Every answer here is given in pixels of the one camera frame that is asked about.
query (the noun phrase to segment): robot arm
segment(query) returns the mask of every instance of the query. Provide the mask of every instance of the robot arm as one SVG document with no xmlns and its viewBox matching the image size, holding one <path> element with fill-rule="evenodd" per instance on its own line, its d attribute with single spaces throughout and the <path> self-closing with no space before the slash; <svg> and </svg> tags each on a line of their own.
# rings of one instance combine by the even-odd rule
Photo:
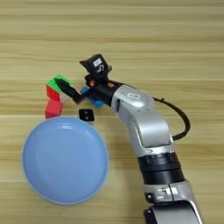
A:
<svg viewBox="0 0 224 224">
<path fill-rule="evenodd" d="M 145 198 L 154 205 L 145 211 L 146 221 L 204 224 L 191 185 L 181 171 L 167 122 L 156 111 L 153 98 L 122 85 L 115 91 L 111 107 L 127 127 L 143 174 Z"/>
<path fill-rule="evenodd" d="M 155 108 L 155 98 L 144 91 L 109 80 L 108 73 L 112 67 L 100 54 L 80 63 L 89 72 L 85 77 L 89 91 L 85 95 L 80 95 L 63 80 L 55 81 L 77 103 L 90 95 L 104 102 L 126 125 L 143 174 L 145 198 L 153 204 L 144 211 L 146 223 L 204 224 L 193 190 L 175 153 L 174 137 L 166 120 Z"/>
</svg>

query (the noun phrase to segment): blue plate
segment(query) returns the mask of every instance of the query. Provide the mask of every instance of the blue plate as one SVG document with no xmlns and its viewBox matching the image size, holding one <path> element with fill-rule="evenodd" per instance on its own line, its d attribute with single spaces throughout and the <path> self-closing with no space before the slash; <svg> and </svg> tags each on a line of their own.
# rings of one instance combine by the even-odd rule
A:
<svg viewBox="0 0 224 224">
<path fill-rule="evenodd" d="M 103 186 L 109 154 L 98 132 L 72 117 L 38 125 L 23 150 L 24 174 L 46 200 L 71 205 L 89 200 Z"/>
</svg>

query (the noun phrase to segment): table surface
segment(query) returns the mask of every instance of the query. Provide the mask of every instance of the table surface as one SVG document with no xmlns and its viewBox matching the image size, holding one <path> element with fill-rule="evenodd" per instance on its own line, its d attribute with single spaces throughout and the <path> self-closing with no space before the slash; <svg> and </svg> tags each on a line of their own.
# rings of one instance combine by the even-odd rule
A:
<svg viewBox="0 0 224 224">
<path fill-rule="evenodd" d="M 46 82 L 64 74 L 77 88 L 79 64 L 102 53 L 112 80 L 126 82 L 181 107 L 192 129 L 176 149 L 206 223 L 224 213 L 224 2 L 222 0 L 0 1 L 1 224 L 144 223 L 148 204 L 123 124 L 110 108 L 95 108 L 95 127 L 110 153 L 102 191 L 79 206 L 40 198 L 21 169 L 28 133 L 45 119 Z M 80 108 L 92 108 L 85 101 Z M 183 123 L 162 105 L 172 133 Z M 63 114 L 76 116 L 70 101 Z"/>
</svg>

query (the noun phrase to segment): green block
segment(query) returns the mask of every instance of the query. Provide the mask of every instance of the green block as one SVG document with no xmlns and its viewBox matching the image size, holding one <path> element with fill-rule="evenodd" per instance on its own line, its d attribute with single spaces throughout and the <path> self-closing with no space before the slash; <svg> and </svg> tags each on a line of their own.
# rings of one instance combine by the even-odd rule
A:
<svg viewBox="0 0 224 224">
<path fill-rule="evenodd" d="M 54 80 L 55 78 L 62 79 L 64 81 L 68 82 L 71 87 L 73 86 L 71 81 L 69 81 L 66 77 L 64 77 L 62 74 L 57 74 L 53 79 L 49 80 L 46 83 L 46 85 L 51 87 L 53 90 L 55 90 L 58 93 L 61 93 L 61 90 L 60 90 L 59 86 L 57 85 L 56 81 Z"/>
</svg>

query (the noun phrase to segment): silver robot arm segment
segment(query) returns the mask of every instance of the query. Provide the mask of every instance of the silver robot arm segment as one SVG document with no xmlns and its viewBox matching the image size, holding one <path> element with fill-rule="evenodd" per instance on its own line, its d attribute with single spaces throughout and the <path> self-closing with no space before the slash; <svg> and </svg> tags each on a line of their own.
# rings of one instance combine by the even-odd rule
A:
<svg viewBox="0 0 224 224">
<path fill-rule="evenodd" d="M 111 108 L 127 127 L 143 174 L 145 198 L 154 204 L 146 211 L 146 221 L 153 214 L 152 224 L 204 224 L 191 185 L 181 171 L 168 124 L 155 109 L 153 98 L 122 85 L 113 95 Z"/>
</svg>

